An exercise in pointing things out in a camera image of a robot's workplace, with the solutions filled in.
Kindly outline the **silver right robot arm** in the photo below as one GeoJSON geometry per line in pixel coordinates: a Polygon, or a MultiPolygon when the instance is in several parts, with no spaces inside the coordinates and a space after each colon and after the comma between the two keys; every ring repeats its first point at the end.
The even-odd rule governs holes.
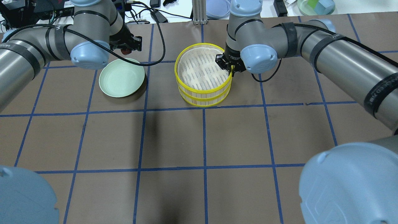
{"type": "Polygon", "coordinates": [[[303,57],[371,116],[397,134],[397,62],[334,32],[328,20],[281,23],[267,29],[261,0],[233,0],[224,53],[215,61],[223,70],[260,74],[278,59],[303,57]]]}

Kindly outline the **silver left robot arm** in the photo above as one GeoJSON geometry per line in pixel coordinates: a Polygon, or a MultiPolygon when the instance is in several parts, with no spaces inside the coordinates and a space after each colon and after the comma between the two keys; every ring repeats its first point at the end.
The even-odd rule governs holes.
{"type": "Polygon", "coordinates": [[[85,69],[101,69],[109,54],[142,50],[111,0],[72,0],[73,24],[26,26],[5,35],[1,43],[1,110],[48,62],[69,60],[85,69]]]}

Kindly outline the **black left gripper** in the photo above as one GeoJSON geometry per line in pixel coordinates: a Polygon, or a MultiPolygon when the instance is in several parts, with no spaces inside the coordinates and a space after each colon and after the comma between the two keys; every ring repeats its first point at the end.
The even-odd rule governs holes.
{"type": "Polygon", "coordinates": [[[120,30],[109,36],[112,49],[124,51],[142,51],[142,36],[134,36],[129,30],[120,30]]]}

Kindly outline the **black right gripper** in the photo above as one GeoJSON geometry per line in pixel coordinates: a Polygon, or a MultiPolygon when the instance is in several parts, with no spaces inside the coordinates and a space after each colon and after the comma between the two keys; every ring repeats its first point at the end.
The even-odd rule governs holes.
{"type": "Polygon", "coordinates": [[[229,72],[235,73],[246,71],[240,51],[231,48],[228,44],[225,44],[225,49],[222,54],[216,55],[215,63],[221,69],[227,70],[229,72]]]}

